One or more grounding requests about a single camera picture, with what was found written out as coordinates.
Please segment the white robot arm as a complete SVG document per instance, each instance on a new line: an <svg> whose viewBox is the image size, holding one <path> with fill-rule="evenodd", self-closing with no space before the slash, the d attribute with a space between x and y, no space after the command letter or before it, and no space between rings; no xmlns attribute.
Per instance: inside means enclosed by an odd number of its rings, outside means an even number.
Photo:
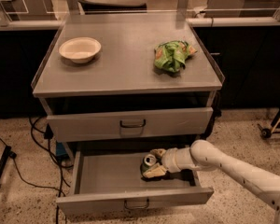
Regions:
<svg viewBox="0 0 280 224"><path fill-rule="evenodd" d="M209 171L218 168L274 211L274 224L280 224L280 175L235 159L206 140L196 140L190 147L156 148L141 164L143 178L151 179L183 170Z"/></svg>

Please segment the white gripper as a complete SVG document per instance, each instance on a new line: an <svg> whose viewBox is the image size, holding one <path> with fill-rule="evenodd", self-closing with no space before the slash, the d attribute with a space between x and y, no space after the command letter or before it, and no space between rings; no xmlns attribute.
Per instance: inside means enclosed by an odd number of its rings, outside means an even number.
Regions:
<svg viewBox="0 0 280 224"><path fill-rule="evenodd" d="M190 148L156 148L150 151L157 159L161 159L162 165L156 163L151 167L142 167L142 176L144 178L154 178L169 173L178 173L182 170L194 170L196 165L190 154Z"/></svg>

